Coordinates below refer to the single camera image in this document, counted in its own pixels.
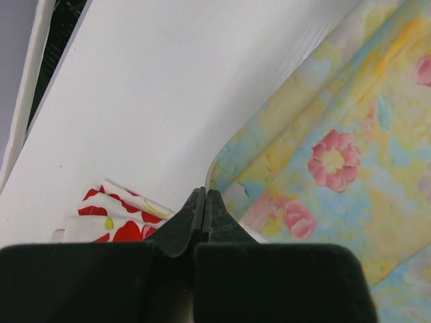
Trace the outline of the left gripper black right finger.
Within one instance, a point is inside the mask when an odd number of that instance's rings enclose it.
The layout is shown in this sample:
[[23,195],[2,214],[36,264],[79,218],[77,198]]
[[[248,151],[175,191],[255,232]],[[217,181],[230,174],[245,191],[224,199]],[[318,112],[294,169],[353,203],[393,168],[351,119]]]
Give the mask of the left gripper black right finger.
[[336,244],[261,244],[210,191],[194,251],[196,322],[376,322],[359,260]]

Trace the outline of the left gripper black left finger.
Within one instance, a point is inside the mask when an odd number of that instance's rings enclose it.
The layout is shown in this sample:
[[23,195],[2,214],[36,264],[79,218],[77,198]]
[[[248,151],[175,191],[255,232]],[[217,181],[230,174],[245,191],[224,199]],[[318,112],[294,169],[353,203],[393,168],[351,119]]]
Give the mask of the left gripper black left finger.
[[205,189],[142,242],[1,250],[2,322],[191,322]]

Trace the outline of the red poppy print skirt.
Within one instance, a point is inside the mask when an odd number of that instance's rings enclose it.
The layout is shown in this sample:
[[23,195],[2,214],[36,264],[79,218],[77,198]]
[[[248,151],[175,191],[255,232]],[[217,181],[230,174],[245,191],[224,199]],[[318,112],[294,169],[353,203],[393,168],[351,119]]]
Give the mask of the red poppy print skirt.
[[141,242],[174,211],[105,179],[90,188],[74,215],[53,232],[51,242]]

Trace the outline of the pastel floral skirt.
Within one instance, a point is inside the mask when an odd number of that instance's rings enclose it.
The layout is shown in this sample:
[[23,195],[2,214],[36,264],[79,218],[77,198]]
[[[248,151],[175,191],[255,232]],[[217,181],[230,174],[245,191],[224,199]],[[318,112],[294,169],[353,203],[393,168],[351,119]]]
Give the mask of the pastel floral skirt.
[[360,260],[380,322],[430,321],[430,2],[365,1],[214,159],[259,240]]

